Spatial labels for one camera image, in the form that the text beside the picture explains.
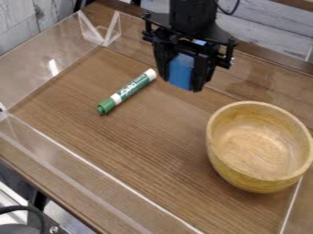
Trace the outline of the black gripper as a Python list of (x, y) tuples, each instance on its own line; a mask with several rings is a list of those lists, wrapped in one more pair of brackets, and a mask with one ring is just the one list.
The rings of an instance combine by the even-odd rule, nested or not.
[(215, 67), (230, 68), (234, 61), (237, 39), (217, 24), (217, 14), (226, 11), (218, 0), (170, 0), (168, 13), (147, 11), (143, 39), (152, 45), (160, 77), (168, 81), (170, 61), (176, 51), (189, 49), (195, 40), (206, 42), (194, 57), (193, 91), (199, 92), (210, 81)]

